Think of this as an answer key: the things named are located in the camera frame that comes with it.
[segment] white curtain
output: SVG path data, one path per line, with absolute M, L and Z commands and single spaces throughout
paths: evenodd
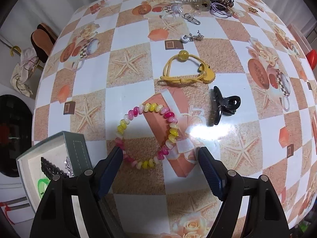
M 74 11 L 95 0 L 19 0 L 0 29 L 0 35 L 22 49 L 30 47 L 30 37 L 41 22 L 56 34 L 66 26 Z M 316 20 L 303 0 L 263 0 L 288 25 L 295 24 L 304 35 Z

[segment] checkered tablecloth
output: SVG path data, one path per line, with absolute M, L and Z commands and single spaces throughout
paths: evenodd
M 240 17 L 202 12 L 196 16 L 200 25 L 169 15 L 170 10 L 162 9 L 169 3 L 172 0 L 98 0 L 74 13 L 40 81 L 34 144 L 61 130 L 82 133 L 96 165 L 114 146 L 123 115 L 161 89 L 169 90 L 159 78 L 179 50 L 166 50 L 164 40 L 199 30 L 204 39 L 188 42 L 184 49 L 207 62 L 216 79 L 209 85 L 173 86 L 188 102 L 188 126 L 200 126 L 185 132 L 187 139 L 196 147 L 210 148 L 216 159 L 242 176 L 269 176 L 293 227 L 313 206 L 317 188 L 317 83 L 305 55 L 261 0 L 234 0 Z M 88 45 L 94 39 L 98 46 Z M 197 74 L 194 60 L 172 63 L 171 76 Z M 214 86 L 225 97 L 241 98 L 237 113 L 222 116 L 218 126 L 208 123 Z M 69 101 L 84 116 L 63 114 Z M 124 137 L 131 156 L 145 160 L 155 155 L 161 144 L 154 128 L 143 115 L 129 124 Z M 221 204 L 195 155 L 183 159 L 193 164 L 186 177 L 177 175 L 175 162 L 168 159 L 150 170 L 121 166 L 106 200 L 131 237 L 207 234 Z M 242 230 L 247 206 L 244 198 L 234 237 Z M 197 228 L 183 228 L 191 222 Z

